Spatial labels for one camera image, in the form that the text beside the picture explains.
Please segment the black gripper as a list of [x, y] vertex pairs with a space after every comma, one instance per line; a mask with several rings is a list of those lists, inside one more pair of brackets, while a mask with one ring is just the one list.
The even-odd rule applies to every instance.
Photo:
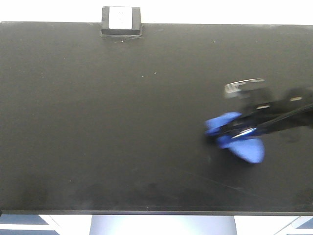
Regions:
[[288, 112], [285, 102], [273, 100], [269, 88], [225, 88], [226, 97], [244, 100], [239, 115], [221, 126], [221, 135], [229, 137], [254, 137], [266, 132]]

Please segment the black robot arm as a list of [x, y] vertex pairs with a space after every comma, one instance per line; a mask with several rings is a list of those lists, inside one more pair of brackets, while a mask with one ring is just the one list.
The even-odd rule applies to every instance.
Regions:
[[241, 114], [221, 127], [219, 136], [252, 138], [299, 126], [313, 126], [313, 87], [288, 90], [275, 100], [269, 88], [244, 91], [248, 102]]

